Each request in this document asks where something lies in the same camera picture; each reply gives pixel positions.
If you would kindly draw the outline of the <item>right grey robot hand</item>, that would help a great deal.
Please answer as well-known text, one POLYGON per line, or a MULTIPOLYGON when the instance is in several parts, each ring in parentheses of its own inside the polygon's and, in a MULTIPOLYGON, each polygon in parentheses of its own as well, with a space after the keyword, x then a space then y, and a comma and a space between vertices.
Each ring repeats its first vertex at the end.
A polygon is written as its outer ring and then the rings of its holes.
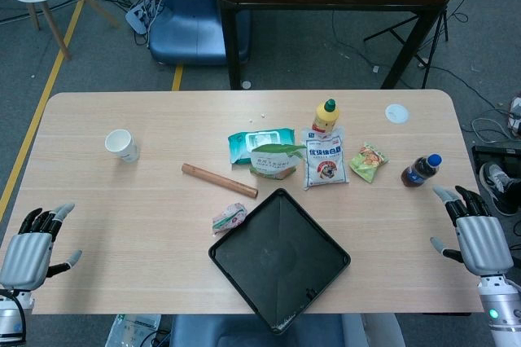
POLYGON ((479 277, 503 275, 514 267, 501 223, 480 195, 461 186, 456 191, 434 186, 433 191, 450 217, 459 245, 451 249, 432 237, 431 245, 439 254, 464 264, 479 277))

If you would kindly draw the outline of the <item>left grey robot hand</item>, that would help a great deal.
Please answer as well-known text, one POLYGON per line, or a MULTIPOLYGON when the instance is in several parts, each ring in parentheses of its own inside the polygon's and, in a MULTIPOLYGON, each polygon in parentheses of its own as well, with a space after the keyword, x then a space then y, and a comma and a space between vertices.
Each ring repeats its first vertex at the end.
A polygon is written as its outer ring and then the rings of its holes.
POLYGON ((34 209, 21 223, 7 247, 0 285, 7 290, 31 292, 40 288, 46 279, 72 269, 82 251, 75 251, 66 261, 51 265, 50 259, 58 233, 75 204, 62 204, 56 209, 34 209))

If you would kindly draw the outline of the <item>pink candy packet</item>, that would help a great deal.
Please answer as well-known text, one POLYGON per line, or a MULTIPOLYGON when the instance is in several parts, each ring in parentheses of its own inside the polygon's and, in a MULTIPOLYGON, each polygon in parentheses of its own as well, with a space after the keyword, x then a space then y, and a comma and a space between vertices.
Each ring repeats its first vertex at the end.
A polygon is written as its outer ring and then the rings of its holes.
POLYGON ((247 210, 243 204, 234 203, 228 205, 224 211, 212 220, 212 233, 225 232, 239 226, 246 218, 247 210))

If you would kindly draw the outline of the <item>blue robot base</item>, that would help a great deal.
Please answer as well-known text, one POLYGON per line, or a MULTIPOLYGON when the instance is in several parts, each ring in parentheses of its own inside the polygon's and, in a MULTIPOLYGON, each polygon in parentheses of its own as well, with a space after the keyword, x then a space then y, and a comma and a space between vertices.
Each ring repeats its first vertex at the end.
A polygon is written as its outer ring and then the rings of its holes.
POLYGON ((217 0, 163 0, 150 27, 151 56, 163 64, 225 65, 217 0))

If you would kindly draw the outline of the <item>white sugar bag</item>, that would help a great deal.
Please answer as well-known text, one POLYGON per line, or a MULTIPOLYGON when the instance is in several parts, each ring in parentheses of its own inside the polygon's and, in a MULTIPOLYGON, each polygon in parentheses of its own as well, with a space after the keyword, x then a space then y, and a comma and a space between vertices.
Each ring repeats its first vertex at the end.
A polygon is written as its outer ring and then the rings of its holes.
POLYGON ((301 142, 306 148, 304 157, 304 184, 308 190, 326 184, 349 183, 344 161, 345 128, 335 127, 330 133, 311 128, 301 131, 301 142))

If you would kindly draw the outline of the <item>black square plastic tray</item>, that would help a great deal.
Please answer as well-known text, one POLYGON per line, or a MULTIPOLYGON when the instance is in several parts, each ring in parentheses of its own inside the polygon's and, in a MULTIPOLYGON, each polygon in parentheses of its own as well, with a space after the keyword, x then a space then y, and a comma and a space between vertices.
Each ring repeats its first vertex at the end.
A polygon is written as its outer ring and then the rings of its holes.
POLYGON ((208 250, 275 335, 283 334, 350 265, 350 255, 283 188, 208 250))

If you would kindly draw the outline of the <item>grey black sneaker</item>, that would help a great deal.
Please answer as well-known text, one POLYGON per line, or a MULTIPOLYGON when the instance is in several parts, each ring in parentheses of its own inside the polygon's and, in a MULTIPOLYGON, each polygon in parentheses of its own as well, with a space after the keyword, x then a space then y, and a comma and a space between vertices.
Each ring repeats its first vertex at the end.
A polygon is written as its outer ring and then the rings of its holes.
POLYGON ((521 178, 511 178, 500 165, 488 162, 480 167, 479 180, 500 214, 513 216, 521 210, 521 178))

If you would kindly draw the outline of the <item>black floor case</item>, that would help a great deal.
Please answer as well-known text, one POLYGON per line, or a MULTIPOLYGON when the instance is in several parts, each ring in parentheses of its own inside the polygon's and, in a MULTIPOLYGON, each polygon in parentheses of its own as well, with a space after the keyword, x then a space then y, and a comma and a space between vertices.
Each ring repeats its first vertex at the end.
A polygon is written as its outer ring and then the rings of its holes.
POLYGON ((512 147, 473 146, 471 148, 475 170, 491 161, 500 165, 521 164, 521 149, 512 147))

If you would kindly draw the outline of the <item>cola bottle blue cap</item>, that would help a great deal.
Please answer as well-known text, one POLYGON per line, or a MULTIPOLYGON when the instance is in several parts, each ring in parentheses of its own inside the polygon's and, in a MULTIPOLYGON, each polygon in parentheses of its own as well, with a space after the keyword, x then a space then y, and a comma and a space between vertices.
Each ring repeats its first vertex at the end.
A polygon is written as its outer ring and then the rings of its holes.
POLYGON ((419 157, 402 172, 402 183, 406 187, 420 187, 426 180, 436 175, 442 161, 442 157, 439 154, 419 157))

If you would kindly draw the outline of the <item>white paper cup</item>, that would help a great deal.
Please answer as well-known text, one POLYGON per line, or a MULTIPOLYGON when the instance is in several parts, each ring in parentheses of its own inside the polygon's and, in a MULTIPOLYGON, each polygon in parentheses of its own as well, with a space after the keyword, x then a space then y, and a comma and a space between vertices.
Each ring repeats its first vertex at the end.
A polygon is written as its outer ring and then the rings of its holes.
POLYGON ((124 129, 111 131, 105 138, 105 148, 125 162, 135 162, 139 158, 138 146, 133 135, 124 129))

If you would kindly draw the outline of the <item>white round table grommet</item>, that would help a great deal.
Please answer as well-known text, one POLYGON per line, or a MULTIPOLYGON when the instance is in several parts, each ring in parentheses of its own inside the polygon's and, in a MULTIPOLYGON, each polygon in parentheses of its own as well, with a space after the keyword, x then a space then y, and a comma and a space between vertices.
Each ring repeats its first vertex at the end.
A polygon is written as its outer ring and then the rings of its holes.
POLYGON ((385 108, 385 117, 394 124, 404 124, 409 119, 409 110, 401 104, 389 104, 385 108))

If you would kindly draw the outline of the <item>yellow bottle green cap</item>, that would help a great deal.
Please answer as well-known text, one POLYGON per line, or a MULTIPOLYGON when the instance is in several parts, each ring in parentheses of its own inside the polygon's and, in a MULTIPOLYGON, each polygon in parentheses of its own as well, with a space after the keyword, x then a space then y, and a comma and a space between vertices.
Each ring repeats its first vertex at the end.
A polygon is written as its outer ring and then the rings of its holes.
POLYGON ((315 117, 312 123, 312 130, 329 134, 335 127, 339 118, 339 109, 334 99, 328 99, 320 103, 315 111, 315 117))

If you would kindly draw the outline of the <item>wooden rolling pin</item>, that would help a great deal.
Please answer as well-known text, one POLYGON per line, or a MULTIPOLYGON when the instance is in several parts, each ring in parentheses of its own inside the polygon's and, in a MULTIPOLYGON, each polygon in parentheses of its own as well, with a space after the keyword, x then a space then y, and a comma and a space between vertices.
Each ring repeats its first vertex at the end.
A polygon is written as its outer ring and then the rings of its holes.
POLYGON ((205 182, 210 182, 219 187, 224 187, 228 190, 237 192, 239 194, 245 195, 247 197, 255 199, 258 196, 258 190, 255 187, 250 187, 241 182, 237 182, 230 178, 226 178, 216 173, 209 172, 205 169, 198 168, 193 165, 183 164, 182 172, 184 174, 188 174, 192 177, 196 177, 204 180, 205 182))

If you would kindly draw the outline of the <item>black tripod stand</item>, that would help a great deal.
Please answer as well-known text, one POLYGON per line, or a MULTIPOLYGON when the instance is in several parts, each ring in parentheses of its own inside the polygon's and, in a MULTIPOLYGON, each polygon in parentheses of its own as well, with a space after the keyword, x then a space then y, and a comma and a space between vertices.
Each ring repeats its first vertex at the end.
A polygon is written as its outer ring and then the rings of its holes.
MULTIPOLYGON (((370 36, 364 37, 363 42, 368 42, 369 40, 375 39, 376 37, 379 37, 385 33, 390 33, 400 44, 405 44, 405 39, 401 37, 401 35, 398 34, 396 31, 399 27, 407 25, 412 23, 413 21, 416 21, 419 18, 418 15, 414 15, 412 17, 409 17, 408 19, 405 19, 399 23, 393 24, 390 27, 387 27, 385 29, 382 29, 378 31, 377 33, 374 33, 370 36)), ((447 8, 445 8, 438 17, 438 20, 435 22, 435 32, 433 37, 430 39, 427 39, 421 47, 418 49, 418 52, 424 48, 424 46, 430 46, 429 56, 424 58, 418 55, 416 53, 414 55, 414 58, 418 62, 418 67, 422 69, 428 69, 431 67, 431 61, 432 58, 436 52, 436 48, 438 46, 438 42, 440 37, 444 38, 444 41, 447 42, 449 40, 449 32, 448 32, 448 15, 447 15, 447 8)))

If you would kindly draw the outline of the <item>teal wet wipes pack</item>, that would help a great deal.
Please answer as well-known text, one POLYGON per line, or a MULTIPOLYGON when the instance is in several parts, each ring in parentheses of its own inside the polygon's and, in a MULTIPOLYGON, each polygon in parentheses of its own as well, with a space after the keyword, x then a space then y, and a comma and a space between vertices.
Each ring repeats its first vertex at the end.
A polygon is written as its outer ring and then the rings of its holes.
POLYGON ((230 163, 245 165, 251 163, 253 149, 266 144, 294 144, 295 131, 289 128, 239 132, 228 137, 230 163))

